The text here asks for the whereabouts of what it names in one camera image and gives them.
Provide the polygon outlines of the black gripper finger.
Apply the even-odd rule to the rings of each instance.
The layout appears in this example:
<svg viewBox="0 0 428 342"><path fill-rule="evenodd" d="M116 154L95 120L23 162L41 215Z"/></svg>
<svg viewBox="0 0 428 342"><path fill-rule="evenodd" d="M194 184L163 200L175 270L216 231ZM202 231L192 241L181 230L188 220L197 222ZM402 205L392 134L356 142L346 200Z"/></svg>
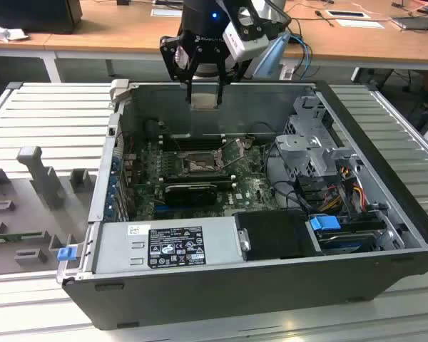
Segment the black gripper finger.
<svg viewBox="0 0 428 342"><path fill-rule="evenodd" d="M193 76L200 65L200 46L195 42L195 34L182 33L176 37L163 36L160 39L160 53L167 68L169 76L186 85L186 102L192 101ZM176 54L182 50L188 60L182 68L176 60Z"/></svg>
<svg viewBox="0 0 428 342"><path fill-rule="evenodd" d="M218 90L217 90L217 98L216 98L217 106L219 106L222 103L224 87L231 83L240 82L243 79L250 64L251 64L251 60L239 62L233 66L233 69L231 71L227 71L225 60L220 60L217 63L217 69L218 69Z"/></svg>

